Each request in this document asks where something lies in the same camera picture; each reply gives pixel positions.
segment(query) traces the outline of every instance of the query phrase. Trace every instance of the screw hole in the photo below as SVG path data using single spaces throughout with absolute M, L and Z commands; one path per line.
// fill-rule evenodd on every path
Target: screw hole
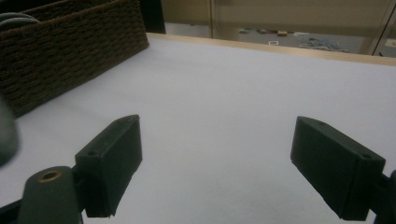
M 50 182 L 50 181 L 58 178 L 61 175 L 62 175 L 62 172 L 57 171 L 57 170 L 48 171 L 48 172 L 44 173 L 42 176 L 40 176 L 38 178 L 38 181 L 41 183 Z
M 97 152 L 95 152 L 95 151 L 89 151 L 88 152 L 88 155 L 89 156 L 96 156 L 98 153 Z

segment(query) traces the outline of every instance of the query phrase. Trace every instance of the table edge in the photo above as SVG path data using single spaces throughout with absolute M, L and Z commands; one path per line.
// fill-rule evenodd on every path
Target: table edge
M 373 64 L 396 66 L 396 58 L 379 57 L 372 55 L 349 54 L 349 53 L 341 53 L 341 52 L 321 51 L 314 49 L 297 49 L 297 48 L 282 47 L 282 46 L 270 46 L 263 44 L 183 36 L 183 35 L 162 35 L 162 34 L 154 34 L 154 33 L 147 33 L 147 35 L 148 38 L 174 40 L 174 41 L 181 41 L 188 43 L 199 43 L 199 44 L 224 46 L 224 47 L 240 48 L 240 49 L 255 49 L 255 50 L 262 50 L 262 51 L 268 51 L 274 53 L 283 53 L 289 55 L 297 55 L 297 56 L 304 56 L 310 58 L 320 58 L 320 59 L 345 61 L 345 62 L 353 62 L 353 63 L 373 63 Z

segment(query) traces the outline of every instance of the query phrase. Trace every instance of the white table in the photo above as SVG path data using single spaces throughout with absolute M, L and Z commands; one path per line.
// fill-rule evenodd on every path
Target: white table
M 396 169 L 396 66 L 159 38 L 18 119 L 0 205 L 112 120 L 141 117 L 144 160 L 115 217 L 85 223 L 345 223 L 290 162 L 297 116 L 323 120 Z M 371 213 L 368 223 L 374 215 Z

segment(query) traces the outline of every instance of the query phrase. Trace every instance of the brown basket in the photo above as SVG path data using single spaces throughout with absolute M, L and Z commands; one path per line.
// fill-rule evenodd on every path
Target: brown basket
M 65 0 L 0 33 L 0 94 L 19 117 L 148 47 L 138 0 Z

